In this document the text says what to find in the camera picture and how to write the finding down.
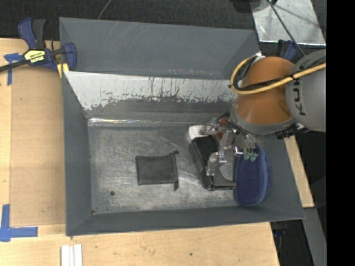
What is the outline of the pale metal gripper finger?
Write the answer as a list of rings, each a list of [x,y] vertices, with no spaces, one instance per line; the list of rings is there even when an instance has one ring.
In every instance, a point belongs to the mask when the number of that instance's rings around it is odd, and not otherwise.
[[[235,134],[233,132],[224,132],[220,140],[220,151],[235,150]]]
[[[213,152],[207,161],[206,174],[208,176],[215,176],[220,174],[220,168],[227,163],[225,151]]]

